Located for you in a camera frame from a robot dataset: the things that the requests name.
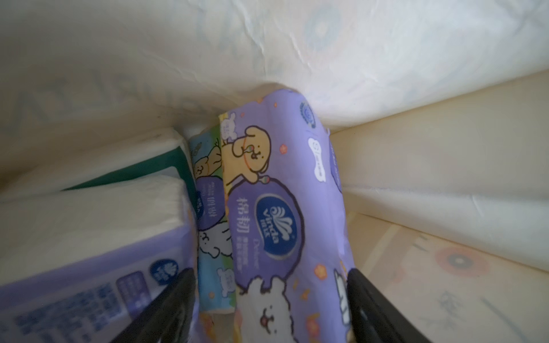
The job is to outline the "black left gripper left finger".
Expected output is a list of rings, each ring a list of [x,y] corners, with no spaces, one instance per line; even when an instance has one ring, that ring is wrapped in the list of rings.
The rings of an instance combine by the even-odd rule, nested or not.
[[[193,322],[196,278],[182,270],[112,343],[188,342]]]

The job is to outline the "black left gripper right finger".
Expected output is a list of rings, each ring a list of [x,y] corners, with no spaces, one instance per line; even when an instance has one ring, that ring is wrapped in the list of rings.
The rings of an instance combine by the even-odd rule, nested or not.
[[[430,342],[358,269],[348,273],[347,296],[357,342]]]

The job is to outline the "light blue tissue pack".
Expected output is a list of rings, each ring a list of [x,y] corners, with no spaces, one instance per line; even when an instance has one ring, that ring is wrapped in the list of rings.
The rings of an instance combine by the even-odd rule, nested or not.
[[[191,138],[197,191],[198,291],[200,310],[230,314],[235,308],[231,232],[225,214],[220,128]]]

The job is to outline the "purple tissue pack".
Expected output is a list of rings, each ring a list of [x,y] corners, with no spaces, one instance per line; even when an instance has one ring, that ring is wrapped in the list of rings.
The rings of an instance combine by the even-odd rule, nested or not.
[[[1,204],[1,341],[109,342],[196,261],[165,175]]]
[[[281,89],[220,117],[236,342],[352,342],[354,267],[330,133]]]

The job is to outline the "green white tissue pack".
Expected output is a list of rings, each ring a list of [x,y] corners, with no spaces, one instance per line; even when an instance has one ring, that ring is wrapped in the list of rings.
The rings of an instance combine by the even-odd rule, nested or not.
[[[1,201],[160,174],[183,180],[191,204],[197,205],[188,144],[173,128],[158,129],[39,165],[8,183],[1,190]]]

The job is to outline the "cream floral canvas bag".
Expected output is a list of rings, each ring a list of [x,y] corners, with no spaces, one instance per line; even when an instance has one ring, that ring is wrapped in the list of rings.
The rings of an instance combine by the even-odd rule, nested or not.
[[[1,197],[287,88],[358,267],[434,342],[548,341],[547,1],[3,1]]]

